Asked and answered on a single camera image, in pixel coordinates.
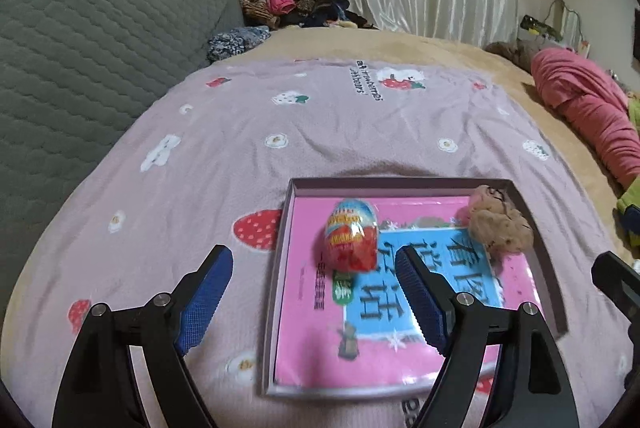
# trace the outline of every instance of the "pink clothing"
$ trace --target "pink clothing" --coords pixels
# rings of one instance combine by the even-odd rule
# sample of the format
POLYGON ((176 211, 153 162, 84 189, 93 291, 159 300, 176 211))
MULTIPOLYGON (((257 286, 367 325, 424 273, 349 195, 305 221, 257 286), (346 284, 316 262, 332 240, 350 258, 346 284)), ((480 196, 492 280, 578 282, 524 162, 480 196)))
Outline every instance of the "pink clothing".
POLYGON ((640 175, 640 138, 622 89, 596 63, 564 49, 540 51, 531 74, 545 103, 595 148, 626 190, 640 175))
POLYGON ((267 0, 267 7, 271 14, 287 14, 296 7, 293 0, 267 0))

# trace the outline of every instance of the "plush toy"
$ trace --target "plush toy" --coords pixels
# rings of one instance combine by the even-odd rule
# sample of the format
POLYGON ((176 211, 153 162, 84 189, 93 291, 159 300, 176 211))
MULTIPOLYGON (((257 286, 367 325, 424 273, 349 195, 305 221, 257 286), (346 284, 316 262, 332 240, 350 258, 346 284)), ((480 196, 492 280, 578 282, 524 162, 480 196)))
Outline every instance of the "plush toy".
POLYGON ((469 199, 469 234, 489 254, 520 253, 533 245, 533 230, 499 190, 479 186, 469 199))

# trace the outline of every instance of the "cable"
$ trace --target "cable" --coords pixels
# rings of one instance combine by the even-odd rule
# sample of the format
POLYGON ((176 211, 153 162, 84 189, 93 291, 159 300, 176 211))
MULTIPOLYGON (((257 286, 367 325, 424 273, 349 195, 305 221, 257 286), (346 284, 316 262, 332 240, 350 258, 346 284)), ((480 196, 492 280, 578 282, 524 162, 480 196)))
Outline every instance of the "cable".
POLYGON ((578 17, 578 33, 580 33, 580 42, 583 42, 584 34, 582 34, 582 18, 580 16, 580 13, 578 13, 577 11, 574 11, 573 9, 570 9, 568 5, 564 2, 564 0, 553 0, 551 4, 549 4, 549 11, 546 13, 546 17, 542 23, 546 23, 546 21, 549 20, 549 17, 551 16, 551 8, 554 6, 556 2, 562 2, 562 9, 565 9, 567 12, 573 13, 578 17))

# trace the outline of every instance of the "gray quilted blanket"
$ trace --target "gray quilted blanket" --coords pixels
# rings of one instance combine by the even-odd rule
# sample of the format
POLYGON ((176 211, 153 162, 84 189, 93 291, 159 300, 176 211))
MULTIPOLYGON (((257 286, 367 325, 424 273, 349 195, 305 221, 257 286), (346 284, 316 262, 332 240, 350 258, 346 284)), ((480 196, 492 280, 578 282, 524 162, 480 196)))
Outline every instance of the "gray quilted blanket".
POLYGON ((0 0, 0 324, 38 237, 238 0, 0 0))

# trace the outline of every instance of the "metal screw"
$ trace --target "metal screw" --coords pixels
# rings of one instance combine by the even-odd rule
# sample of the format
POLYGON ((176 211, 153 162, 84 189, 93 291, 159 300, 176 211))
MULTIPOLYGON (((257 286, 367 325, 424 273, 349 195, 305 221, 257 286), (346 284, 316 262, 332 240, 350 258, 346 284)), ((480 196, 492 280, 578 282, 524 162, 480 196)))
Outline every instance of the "metal screw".
POLYGON ((154 305, 156 307, 164 307, 171 301, 171 295, 167 293, 160 293, 154 296, 154 305))
POLYGON ((98 303, 91 307, 91 316, 102 316, 107 312, 107 306, 104 303, 98 303))
POLYGON ((458 303, 462 305, 467 305, 467 306, 471 305, 473 302, 476 301, 473 295, 469 293, 460 293, 458 296, 456 296, 456 300, 458 300, 458 303))
POLYGON ((531 316, 535 316, 538 314, 538 306, 535 303, 524 302, 522 305, 522 310, 531 316))

